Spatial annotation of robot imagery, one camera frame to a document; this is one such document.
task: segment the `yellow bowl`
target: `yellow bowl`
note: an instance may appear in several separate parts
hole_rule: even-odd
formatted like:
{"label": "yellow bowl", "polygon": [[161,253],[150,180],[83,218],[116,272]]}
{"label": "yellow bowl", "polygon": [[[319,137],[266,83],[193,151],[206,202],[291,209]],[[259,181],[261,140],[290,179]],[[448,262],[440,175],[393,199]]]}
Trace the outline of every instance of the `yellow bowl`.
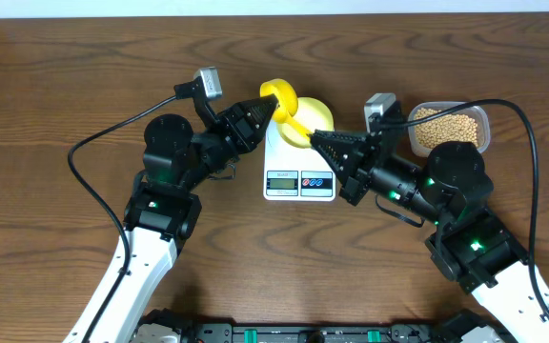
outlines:
{"label": "yellow bowl", "polygon": [[[297,113],[294,115],[294,119],[310,132],[315,132],[315,130],[334,130],[332,112],[324,103],[317,99],[309,97],[297,98]],[[294,130],[289,124],[276,124],[276,128],[283,140],[291,146],[296,148],[311,147],[311,141]]]}

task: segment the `wire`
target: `wire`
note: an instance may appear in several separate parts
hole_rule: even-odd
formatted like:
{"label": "wire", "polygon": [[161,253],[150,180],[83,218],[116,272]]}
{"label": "wire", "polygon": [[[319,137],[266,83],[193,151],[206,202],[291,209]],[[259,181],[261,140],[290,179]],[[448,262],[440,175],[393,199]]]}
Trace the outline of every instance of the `wire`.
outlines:
{"label": "wire", "polygon": [[383,124],[381,128],[384,130],[409,128],[415,125],[426,123],[434,119],[438,119],[444,115],[451,114],[456,111],[461,111],[461,110],[469,109],[474,106],[482,106],[482,105],[501,105],[509,109],[512,109],[513,111],[516,112],[518,117],[520,117],[520,120],[522,121],[522,124],[524,124],[524,128],[526,129],[526,133],[529,136],[529,145],[531,146],[531,159],[533,162],[533,196],[531,199],[531,222],[529,226],[529,252],[528,252],[529,278],[531,279],[531,287],[533,288],[533,292],[535,293],[535,298],[537,299],[539,306],[543,311],[543,314],[549,320],[549,310],[545,304],[545,301],[543,301],[541,292],[539,291],[537,275],[535,272],[535,245],[536,245],[536,236],[537,236],[538,197],[539,197],[538,147],[535,139],[535,134],[533,133],[533,128],[531,127],[531,123],[529,122],[529,119],[527,118],[526,114],[524,114],[522,109],[515,103],[507,100],[484,99],[484,100],[471,101],[461,105],[457,105],[448,110],[440,111],[436,114],[432,114],[418,120],[412,120],[412,121],[401,123],[401,124]]}
{"label": "wire", "polygon": [[118,277],[115,279],[115,282],[113,282],[112,288],[110,289],[110,292],[107,294],[105,299],[103,299],[103,304],[101,304],[101,307],[94,315],[94,319],[92,320],[90,326],[86,330],[86,334],[84,335],[84,338],[82,339],[82,343],[89,342],[89,339],[91,338],[92,331],[94,331],[94,328],[96,327],[96,324],[99,322],[99,319],[101,318],[101,315],[107,309],[108,304],[110,303],[110,300],[112,300],[113,295],[115,294],[115,291],[117,290],[118,286],[120,286],[120,283],[122,282],[122,279],[124,278],[124,275],[127,273],[129,269],[129,264],[131,263],[131,248],[129,245],[129,238],[124,234],[124,228],[122,227],[122,224],[120,223],[120,220],[115,216],[115,213],[112,211],[110,206],[103,200],[103,198],[84,180],[82,175],[80,175],[79,171],[75,168],[75,165],[73,164],[73,154],[75,151],[77,151],[79,148],[84,146],[86,143],[91,142],[92,140],[107,134],[111,131],[114,131],[116,129],[122,128],[125,125],[128,125],[136,120],[139,120],[143,118],[144,116],[152,113],[153,111],[158,110],[159,108],[165,106],[166,104],[172,102],[176,99],[176,96],[172,96],[168,99],[165,99],[161,101],[160,103],[156,104],[155,106],[151,107],[150,109],[147,109],[145,111],[142,111],[141,113],[137,114],[136,116],[129,118],[121,123],[118,123],[108,129],[102,130],[99,133],[93,134],[92,136],[80,141],[79,143],[75,144],[67,154],[67,163],[69,164],[69,168],[71,169],[71,172],[79,181],[82,186],[92,195],[92,197],[101,205],[103,210],[110,216],[110,218],[113,221],[113,224],[118,229],[118,233],[120,234],[120,239],[122,240],[122,245],[124,246],[124,263],[122,264],[122,268],[120,269],[120,272],[118,274]]}

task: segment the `clear plastic container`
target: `clear plastic container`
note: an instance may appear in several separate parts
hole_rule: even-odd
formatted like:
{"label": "clear plastic container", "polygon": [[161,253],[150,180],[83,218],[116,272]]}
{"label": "clear plastic container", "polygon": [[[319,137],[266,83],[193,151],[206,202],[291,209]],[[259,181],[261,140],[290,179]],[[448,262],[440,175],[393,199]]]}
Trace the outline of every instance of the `clear plastic container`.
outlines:
{"label": "clear plastic container", "polygon": [[[414,120],[418,110],[422,108],[442,111],[460,104],[463,103],[458,101],[434,101],[422,103],[416,106],[412,110],[412,112],[410,112],[410,115],[408,116],[408,121]],[[476,123],[478,123],[478,127],[476,128],[476,134],[478,139],[478,152],[483,153],[484,151],[486,151],[486,148],[488,148],[488,145],[491,143],[491,128],[488,125],[488,116],[486,115],[486,111],[484,111],[480,106],[473,106],[472,108],[461,110],[450,115],[456,114],[465,114],[470,118],[476,120]],[[410,145],[412,147],[412,152],[417,156],[427,157],[431,152],[431,149],[424,147],[420,145],[420,143],[418,143],[415,127],[408,128],[408,134],[410,135]]]}

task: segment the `white digital scale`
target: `white digital scale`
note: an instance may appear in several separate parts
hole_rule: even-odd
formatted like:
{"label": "white digital scale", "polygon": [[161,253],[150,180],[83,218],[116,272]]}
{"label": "white digital scale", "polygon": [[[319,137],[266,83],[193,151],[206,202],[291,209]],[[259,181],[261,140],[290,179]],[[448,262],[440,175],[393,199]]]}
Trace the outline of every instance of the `white digital scale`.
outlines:
{"label": "white digital scale", "polygon": [[264,197],[268,200],[332,201],[336,177],[313,149],[296,148],[281,138],[277,123],[266,130]]}

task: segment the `white background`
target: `white background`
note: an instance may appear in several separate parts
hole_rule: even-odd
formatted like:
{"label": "white background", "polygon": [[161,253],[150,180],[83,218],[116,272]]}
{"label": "white background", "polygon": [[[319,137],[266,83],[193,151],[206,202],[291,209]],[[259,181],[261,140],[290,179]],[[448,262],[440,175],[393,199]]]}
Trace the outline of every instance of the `white background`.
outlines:
{"label": "white background", "polygon": [[549,11],[549,0],[0,0],[0,18]]}

